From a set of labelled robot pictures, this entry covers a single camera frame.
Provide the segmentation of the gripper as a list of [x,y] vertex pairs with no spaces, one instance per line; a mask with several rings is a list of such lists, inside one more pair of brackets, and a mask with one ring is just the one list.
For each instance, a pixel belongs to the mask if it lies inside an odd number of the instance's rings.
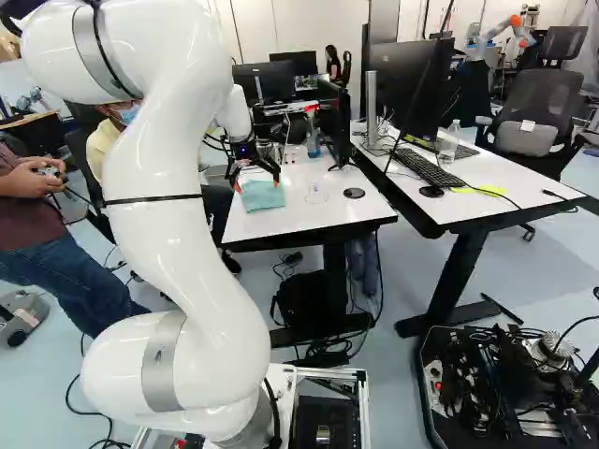
[[239,176],[248,165],[260,167],[270,173],[273,186],[279,186],[281,167],[268,155],[257,156],[256,137],[253,134],[244,138],[229,136],[228,142],[231,162],[226,169],[226,179],[235,192],[241,192]]

